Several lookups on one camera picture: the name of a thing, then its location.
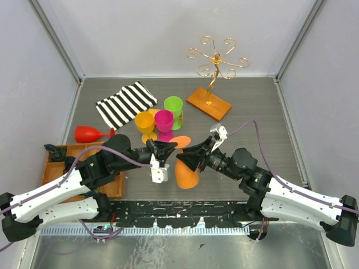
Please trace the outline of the orange plastic wine glass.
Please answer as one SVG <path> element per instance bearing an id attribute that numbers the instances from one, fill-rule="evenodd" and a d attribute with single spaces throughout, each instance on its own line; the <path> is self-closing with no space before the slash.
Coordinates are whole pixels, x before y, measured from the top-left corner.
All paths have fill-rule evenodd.
<path id="1" fill-rule="evenodd" d="M 183 153 L 183 149 L 188 146 L 191 139 L 188 136 L 177 136 L 170 140 L 170 142 L 176 142 L 176 148 Z M 192 171 L 182 161 L 177 160 L 175 165 L 175 177 L 178 187 L 182 189 L 191 189 L 198 185 L 199 174 L 196 171 Z"/>

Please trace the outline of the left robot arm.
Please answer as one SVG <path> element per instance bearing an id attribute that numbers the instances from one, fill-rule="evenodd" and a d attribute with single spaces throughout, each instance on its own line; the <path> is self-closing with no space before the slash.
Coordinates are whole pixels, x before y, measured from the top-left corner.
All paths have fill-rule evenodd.
<path id="1" fill-rule="evenodd" d="M 116 134 L 90 150 L 96 154 L 73 161 L 67 173 L 30 192 L 1 195 L 2 231 L 11 243 L 27 239 L 46 225 L 72 220 L 106 222 L 112 217 L 108 196 L 96 189 L 124 171 L 149 168 L 153 182 L 168 179 L 168 157 L 176 142 L 147 140 L 146 146 L 132 149 L 130 139 Z"/>

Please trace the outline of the gold wire wine glass rack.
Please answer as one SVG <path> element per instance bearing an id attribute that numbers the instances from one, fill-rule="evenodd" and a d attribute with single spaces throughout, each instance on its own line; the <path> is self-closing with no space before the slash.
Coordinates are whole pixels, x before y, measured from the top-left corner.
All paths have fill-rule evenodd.
<path id="1" fill-rule="evenodd" d="M 234 38 L 226 38 L 224 45 L 229 46 L 229 49 L 224 54 L 217 52 L 215 40 L 211 36 L 202 36 L 200 39 L 202 45 L 212 43 L 213 54 L 207 55 L 197 48 L 189 48 L 186 51 L 186 57 L 195 59 L 197 55 L 202 55 L 208 59 L 208 63 L 199 65 L 196 68 L 196 73 L 200 77 L 210 77 L 211 81 L 207 88 L 198 87 L 187 99 L 186 102 L 198 109 L 211 119 L 220 122 L 225 115 L 231 110 L 232 105 L 220 97 L 213 94 L 215 82 L 218 77 L 225 80 L 231 80 L 236 77 L 236 68 L 247 68 L 250 62 L 247 58 L 239 58 L 239 64 L 229 63 L 225 61 L 225 56 L 231 53 L 237 46 L 237 40 Z"/>

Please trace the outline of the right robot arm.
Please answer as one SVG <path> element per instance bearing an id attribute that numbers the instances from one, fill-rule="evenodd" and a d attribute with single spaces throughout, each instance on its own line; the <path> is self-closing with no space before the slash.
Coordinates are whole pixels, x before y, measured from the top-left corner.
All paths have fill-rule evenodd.
<path id="1" fill-rule="evenodd" d="M 176 158 L 192 171 L 211 168 L 239 181 L 239 189 L 249 196 L 246 214 L 251 220 L 292 221 L 324 233 L 337 244 L 355 245 L 358 206 L 349 195 L 331 197 L 295 185 L 259 167 L 245 148 L 236 149 L 231 156 L 221 152 L 212 137 L 183 149 Z"/>

